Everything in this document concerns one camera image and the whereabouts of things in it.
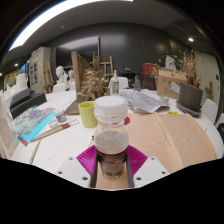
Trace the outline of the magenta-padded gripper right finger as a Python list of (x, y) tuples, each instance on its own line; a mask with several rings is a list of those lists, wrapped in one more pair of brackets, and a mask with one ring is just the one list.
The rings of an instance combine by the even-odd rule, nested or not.
[(127, 147), (128, 186), (140, 188), (169, 174), (156, 157), (147, 157), (133, 146)]

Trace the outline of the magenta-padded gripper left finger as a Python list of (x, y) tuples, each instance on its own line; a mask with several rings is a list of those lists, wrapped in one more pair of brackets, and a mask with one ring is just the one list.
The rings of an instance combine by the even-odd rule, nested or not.
[(95, 188), (97, 170), (97, 151), (95, 146), (91, 146), (77, 157), (67, 158), (56, 174), (81, 187)]

